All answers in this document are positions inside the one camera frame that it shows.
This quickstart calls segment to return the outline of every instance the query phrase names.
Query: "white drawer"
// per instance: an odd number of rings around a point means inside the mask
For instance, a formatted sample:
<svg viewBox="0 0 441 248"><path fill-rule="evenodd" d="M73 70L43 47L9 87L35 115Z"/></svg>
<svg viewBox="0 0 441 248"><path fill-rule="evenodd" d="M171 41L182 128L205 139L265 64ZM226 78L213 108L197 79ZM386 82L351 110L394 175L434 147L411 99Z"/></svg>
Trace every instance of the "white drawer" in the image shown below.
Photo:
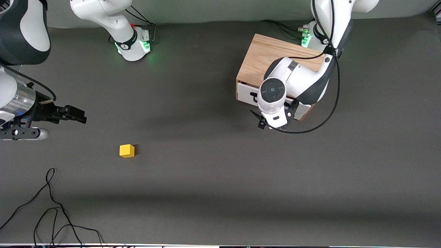
<svg viewBox="0 0 441 248"><path fill-rule="evenodd" d="M243 84L243 83L238 83L237 84L237 100L239 101L243 101L245 103L254 105L257 107L257 98L255 99L256 101L253 100L253 96L250 95L250 93L256 93L258 92L258 88L254 88L252 86ZM286 102L291 103L293 101L292 98L286 97ZM295 112L294 115L294 119L296 120L300 120L307 112L308 110L311 108L311 105L303 105L300 103L300 105L297 108L297 111Z"/></svg>

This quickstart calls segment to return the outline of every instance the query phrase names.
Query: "gray table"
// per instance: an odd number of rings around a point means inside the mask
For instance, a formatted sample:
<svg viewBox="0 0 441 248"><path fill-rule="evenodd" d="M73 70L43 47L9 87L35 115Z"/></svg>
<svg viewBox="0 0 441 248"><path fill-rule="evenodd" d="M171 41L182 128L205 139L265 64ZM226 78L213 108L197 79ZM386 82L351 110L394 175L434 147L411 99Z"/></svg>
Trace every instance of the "gray table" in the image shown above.
<svg viewBox="0 0 441 248"><path fill-rule="evenodd" d="M88 122L36 123L49 139L0 142L0 222L57 167L55 198L107 242L441 245L441 45L432 14L355 20L337 111L306 135L258 129L234 97L253 35L288 40L272 24L159 26L153 52L134 63L104 29L50 33L49 59L22 71ZM336 73L292 128L319 124L335 94ZM137 145L136 157L118 156L125 143ZM51 206L45 191L0 242L31 242ZM51 222L41 224L43 241ZM72 233L63 241L75 242Z"/></svg>

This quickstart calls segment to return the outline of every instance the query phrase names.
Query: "white robot link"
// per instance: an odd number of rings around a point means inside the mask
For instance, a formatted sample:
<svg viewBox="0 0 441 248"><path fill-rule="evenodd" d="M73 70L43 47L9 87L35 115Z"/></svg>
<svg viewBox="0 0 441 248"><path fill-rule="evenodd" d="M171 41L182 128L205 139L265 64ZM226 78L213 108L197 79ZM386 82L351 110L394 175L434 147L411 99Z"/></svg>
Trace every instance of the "white robot link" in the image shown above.
<svg viewBox="0 0 441 248"><path fill-rule="evenodd" d="M132 26L119 12L131 6L132 0L71 0L71 9L80 19L105 28L118 52L127 61L137 61L151 49L148 30Z"/></svg>
<svg viewBox="0 0 441 248"><path fill-rule="evenodd" d="M270 127L285 130L288 121L292 120L294 115L292 111L295 112L295 104L298 106L298 102L300 102L310 105L317 103L323 97L328 86L329 77L336 65L336 60L341 55L351 33L353 26L353 21L351 20L352 11L367 13L377 5L378 1L311 1L311 10L315 20L304 25L303 28L299 28L299 30L312 30L313 32L310 32L310 35L306 35L302 45L323 52L325 57L318 71L312 71L289 57L277 59L270 65L257 95L259 110ZM324 31L318 25L317 20L320 21ZM333 24L332 48L326 37L331 36ZM284 107L287 105L285 103L287 94L295 98L292 103L293 106L288 111ZM262 122L260 122L259 127L264 128L265 125L262 125Z"/></svg>
<svg viewBox="0 0 441 248"><path fill-rule="evenodd" d="M33 121L58 124L60 120L86 123L84 111L70 105L54 105L55 94L40 82L9 67L40 64L50 53L46 23L46 0L0 0L0 139L41 140L49 133L33 128ZM13 71L45 87L52 98L35 91L34 83L24 83L4 69Z"/></svg>

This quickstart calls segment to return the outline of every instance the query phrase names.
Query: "gray wall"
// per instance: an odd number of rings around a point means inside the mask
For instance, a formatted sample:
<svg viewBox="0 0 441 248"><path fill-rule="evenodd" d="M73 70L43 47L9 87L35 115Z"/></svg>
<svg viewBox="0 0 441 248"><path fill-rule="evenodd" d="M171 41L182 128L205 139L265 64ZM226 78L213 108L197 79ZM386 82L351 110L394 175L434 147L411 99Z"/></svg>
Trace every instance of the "gray wall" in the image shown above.
<svg viewBox="0 0 441 248"><path fill-rule="evenodd" d="M354 13L356 19L406 17L426 12L437 0L380 0L367 14ZM57 28L93 27L77 18L69 0L48 0L48 25ZM164 23L205 23L216 21L307 20L310 0L133 0L150 21ZM127 15L129 21L140 23Z"/></svg>

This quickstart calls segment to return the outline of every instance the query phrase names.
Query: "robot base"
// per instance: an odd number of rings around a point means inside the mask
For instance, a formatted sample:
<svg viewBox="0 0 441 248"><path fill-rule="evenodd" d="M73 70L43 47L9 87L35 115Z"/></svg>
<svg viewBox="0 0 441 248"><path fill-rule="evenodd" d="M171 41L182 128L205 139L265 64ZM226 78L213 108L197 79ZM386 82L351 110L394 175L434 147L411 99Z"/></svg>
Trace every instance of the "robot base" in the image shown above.
<svg viewBox="0 0 441 248"><path fill-rule="evenodd" d="M137 61L142 59L146 54L150 52L150 33L148 30L143 30L140 27L135 27L135 31L137 32L137 40L132 45L129 50L123 50L118 47L118 53L123 56L123 58L127 61Z"/></svg>

